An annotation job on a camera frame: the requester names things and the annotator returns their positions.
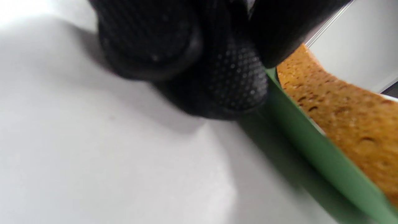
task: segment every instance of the white wall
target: white wall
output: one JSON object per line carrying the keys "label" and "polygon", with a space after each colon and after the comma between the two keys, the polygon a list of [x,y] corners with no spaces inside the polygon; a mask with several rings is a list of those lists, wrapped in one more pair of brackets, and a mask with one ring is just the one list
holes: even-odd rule
{"label": "white wall", "polygon": [[398,1],[356,0],[310,49],[337,77],[383,91],[398,81]]}

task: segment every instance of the gloved hand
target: gloved hand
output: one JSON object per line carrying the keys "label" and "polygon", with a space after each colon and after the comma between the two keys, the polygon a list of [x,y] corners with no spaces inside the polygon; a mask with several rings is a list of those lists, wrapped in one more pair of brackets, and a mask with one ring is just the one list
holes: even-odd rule
{"label": "gloved hand", "polygon": [[351,0],[90,0],[116,73],[186,112],[233,120],[267,98],[265,68]]}

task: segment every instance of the black rubber glove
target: black rubber glove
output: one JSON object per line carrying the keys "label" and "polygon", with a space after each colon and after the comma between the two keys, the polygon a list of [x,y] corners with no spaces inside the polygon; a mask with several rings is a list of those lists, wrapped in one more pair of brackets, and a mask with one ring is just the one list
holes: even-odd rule
{"label": "black rubber glove", "polygon": [[184,111],[233,120],[267,98],[265,67],[350,0],[91,0],[109,63]]}

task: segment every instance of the white surface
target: white surface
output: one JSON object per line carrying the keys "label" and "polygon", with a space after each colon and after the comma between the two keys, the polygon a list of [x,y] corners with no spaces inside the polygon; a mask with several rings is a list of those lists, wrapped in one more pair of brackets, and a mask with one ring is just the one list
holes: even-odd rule
{"label": "white surface", "polygon": [[368,223],[272,129],[265,156],[112,74],[86,1],[0,9],[1,223]]}
{"label": "white surface", "polygon": [[337,77],[382,92],[398,81],[398,1],[356,0],[310,48]]}
{"label": "white surface", "polygon": [[387,96],[387,95],[382,95],[384,98],[386,98],[387,100],[392,100],[395,102],[398,102],[398,98],[392,97],[392,96]]}

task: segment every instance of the yellow sponge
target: yellow sponge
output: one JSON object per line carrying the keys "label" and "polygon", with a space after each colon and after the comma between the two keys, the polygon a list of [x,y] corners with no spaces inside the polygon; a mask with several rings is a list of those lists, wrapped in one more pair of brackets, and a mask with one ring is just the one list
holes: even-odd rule
{"label": "yellow sponge", "polygon": [[277,70],[286,93],[398,206],[398,103],[337,79],[305,45]]}

